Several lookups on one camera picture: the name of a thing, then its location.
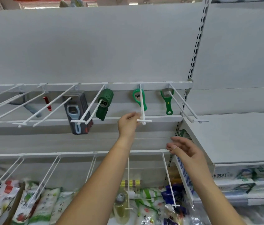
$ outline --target forearm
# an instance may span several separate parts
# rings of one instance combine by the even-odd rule
[[[212,225],[246,225],[212,179],[200,183],[195,190]]]
[[[133,139],[119,138],[56,225],[108,222]]]

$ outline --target blue bottle opener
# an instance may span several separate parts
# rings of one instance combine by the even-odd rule
[[[79,110],[79,107],[77,105],[68,105],[66,107],[66,111],[72,120],[79,120],[80,110]],[[77,134],[81,133],[81,126],[78,125],[77,122],[75,122],[75,130],[76,130]]]

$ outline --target red bottle opener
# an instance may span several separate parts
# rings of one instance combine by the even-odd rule
[[[44,96],[43,99],[45,100],[46,104],[49,104],[50,103],[47,96]],[[51,105],[47,106],[47,108],[48,108],[49,111],[52,111]]]

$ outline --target dark green bottle opener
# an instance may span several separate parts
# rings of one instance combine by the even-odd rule
[[[165,88],[160,91],[162,98],[164,99],[166,103],[166,114],[167,115],[172,115],[172,109],[171,109],[171,95],[170,93],[174,94],[174,89],[172,88]]]
[[[98,108],[95,115],[97,118],[99,118],[102,121],[104,121],[104,119],[105,119],[105,116],[107,114],[108,107],[111,104],[112,98],[113,98],[113,91],[111,91],[108,88],[104,89],[99,94],[98,102],[100,102],[100,100],[102,100],[102,102],[99,105],[99,108]]]
[[[142,91],[142,100],[143,100],[143,109],[147,110],[147,105],[145,104],[145,92],[141,89]],[[140,89],[135,89],[133,91],[133,98],[135,99],[135,101],[138,103],[138,105],[141,107],[140,105]]]

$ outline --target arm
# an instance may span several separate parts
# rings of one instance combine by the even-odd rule
[[[56,225],[107,224],[134,141],[136,120],[139,118],[139,113],[129,113],[119,119],[118,140]]]
[[[214,183],[203,152],[184,137],[175,136],[171,139],[173,142],[168,143],[166,148],[184,164],[212,225],[246,225]]]

